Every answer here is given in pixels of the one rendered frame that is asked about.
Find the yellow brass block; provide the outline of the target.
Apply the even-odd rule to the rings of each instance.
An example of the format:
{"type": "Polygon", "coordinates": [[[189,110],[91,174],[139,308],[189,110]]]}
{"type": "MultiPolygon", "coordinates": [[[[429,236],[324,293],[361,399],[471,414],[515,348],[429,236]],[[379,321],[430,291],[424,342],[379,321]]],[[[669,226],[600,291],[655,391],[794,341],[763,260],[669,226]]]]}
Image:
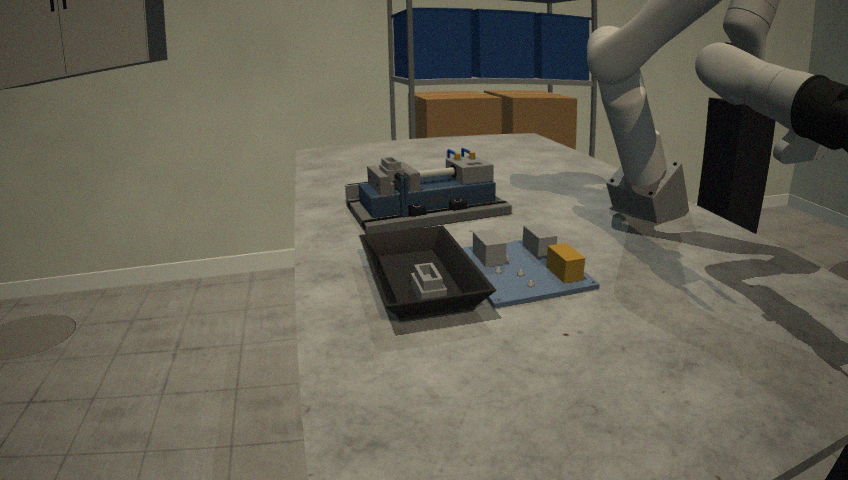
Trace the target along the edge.
{"type": "Polygon", "coordinates": [[[546,267],[563,283],[583,280],[585,257],[567,243],[548,245],[546,267]]]}

